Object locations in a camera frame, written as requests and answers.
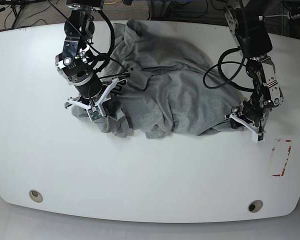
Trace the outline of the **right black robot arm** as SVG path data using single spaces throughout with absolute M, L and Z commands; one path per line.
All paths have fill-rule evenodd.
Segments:
M 106 77 L 102 82 L 98 77 L 110 61 L 115 48 L 115 31 L 108 17 L 103 13 L 102 0 L 68 0 L 66 6 L 71 14 L 66 17 L 64 32 L 66 38 L 62 53 L 55 57 L 55 67 L 69 85 L 79 92 L 76 98 L 69 98 L 65 108 L 77 106 L 87 113 L 90 121 L 107 116 L 104 103 L 111 100 L 112 90 L 120 91 L 127 82 L 123 74 Z M 93 47 L 95 25 L 92 12 L 97 12 L 110 30 L 110 47 L 101 53 Z

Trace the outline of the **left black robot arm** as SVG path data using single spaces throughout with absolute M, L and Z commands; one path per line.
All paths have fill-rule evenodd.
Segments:
M 246 127 L 257 143 L 265 139 L 265 126 L 272 109 L 284 100 L 276 79 L 275 65 L 268 53 L 273 49 L 265 17 L 247 9 L 242 0 L 229 0 L 225 18 L 231 35 L 246 59 L 246 73 L 252 79 L 250 98 L 243 98 L 227 115 L 233 128 Z

